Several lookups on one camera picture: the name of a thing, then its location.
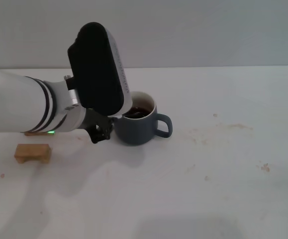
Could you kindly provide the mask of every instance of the gray mug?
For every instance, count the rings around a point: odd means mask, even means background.
[[[150,113],[139,119],[131,119],[123,116],[120,119],[114,119],[114,128],[116,135],[125,143],[132,145],[141,145],[150,141],[155,135],[163,138],[169,138],[173,133],[173,124],[171,119],[157,113],[157,107],[154,99],[144,92],[131,92],[133,106],[140,107]],[[168,126],[168,132],[157,129],[158,121],[163,121]]]

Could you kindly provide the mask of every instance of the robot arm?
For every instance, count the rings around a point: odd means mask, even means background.
[[[0,132],[85,129],[110,138],[112,118],[132,105],[116,43],[99,23],[85,25],[68,55],[74,77],[52,83],[0,71]]]

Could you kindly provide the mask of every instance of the white tabletop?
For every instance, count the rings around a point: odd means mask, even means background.
[[[126,76],[172,119],[172,137],[130,147],[83,130],[0,133],[0,239],[288,239],[288,67]],[[37,142],[50,164],[18,164],[17,144]]]

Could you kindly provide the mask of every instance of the coffee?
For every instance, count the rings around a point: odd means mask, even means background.
[[[150,114],[150,111],[141,107],[132,107],[123,116],[129,119],[140,119]]]

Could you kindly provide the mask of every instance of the white wall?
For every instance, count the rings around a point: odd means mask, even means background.
[[[90,21],[125,67],[288,65],[288,0],[0,0],[0,67],[69,67]]]

